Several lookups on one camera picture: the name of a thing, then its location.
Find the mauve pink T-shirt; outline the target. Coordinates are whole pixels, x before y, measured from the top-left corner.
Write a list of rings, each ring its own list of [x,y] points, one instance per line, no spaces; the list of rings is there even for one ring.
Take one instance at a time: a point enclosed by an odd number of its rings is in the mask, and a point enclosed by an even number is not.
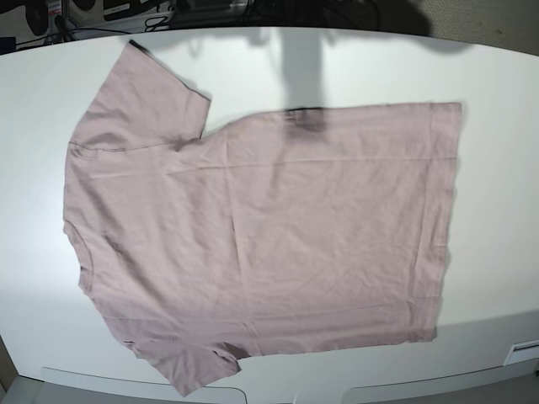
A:
[[[134,42],[67,148],[64,231],[115,339],[180,394],[240,361],[433,340],[459,103],[211,102]]]

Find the black equipment clutter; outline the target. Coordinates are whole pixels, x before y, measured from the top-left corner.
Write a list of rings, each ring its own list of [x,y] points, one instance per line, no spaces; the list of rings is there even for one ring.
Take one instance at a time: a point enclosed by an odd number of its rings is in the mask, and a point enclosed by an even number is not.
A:
[[[1,52],[166,30],[176,1],[2,1]]]

